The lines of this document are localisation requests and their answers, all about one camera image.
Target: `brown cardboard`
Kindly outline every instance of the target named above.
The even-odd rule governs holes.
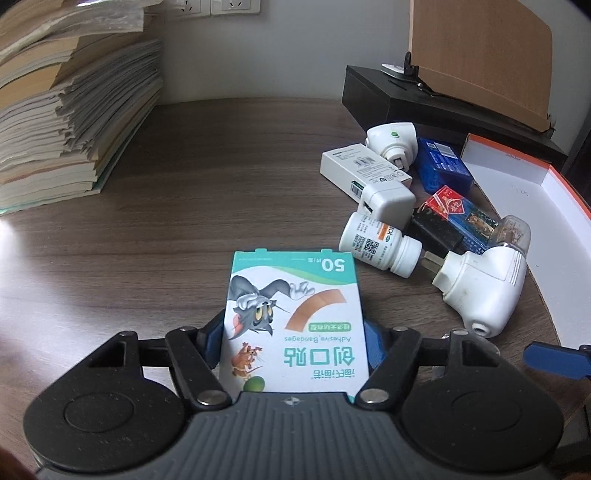
[[[552,33],[518,0],[411,0],[409,51],[434,91],[550,127]]]

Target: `black box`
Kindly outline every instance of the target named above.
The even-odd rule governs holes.
[[[348,66],[343,105],[366,131],[391,122],[412,122],[419,137],[451,144],[459,151],[468,133],[473,133],[551,163],[558,170],[567,158],[547,134],[492,110],[428,93],[380,70]]]

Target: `wall socket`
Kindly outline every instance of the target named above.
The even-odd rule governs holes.
[[[167,18],[170,20],[189,20],[198,17],[210,17],[212,14],[211,0],[174,0],[167,7]]]
[[[261,0],[211,0],[212,15],[258,14]]]
[[[251,0],[222,0],[222,10],[250,10]]]

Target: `cartoon cat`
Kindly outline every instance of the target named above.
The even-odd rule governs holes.
[[[232,277],[228,289],[228,300],[236,302],[236,308],[234,308],[236,315],[233,320],[234,335],[230,340],[240,337],[248,330],[256,333],[269,332],[272,336],[273,308],[277,306],[283,310],[277,305],[276,300],[271,300],[278,292],[292,300],[300,300],[305,296],[313,295],[316,289],[309,287],[306,281],[297,286],[279,279],[259,290],[245,277],[240,275]]]

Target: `blue box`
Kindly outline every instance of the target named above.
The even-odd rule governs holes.
[[[430,196],[424,205],[451,223],[464,236],[462,246],[478,255],[486,251],[489,238],[499,225],[447,185]]]
[[[433,140],[418,139],[415,165],[427,193],[433,194],[447,185],[466,196],[474,183],[474,178],[452,148]]]

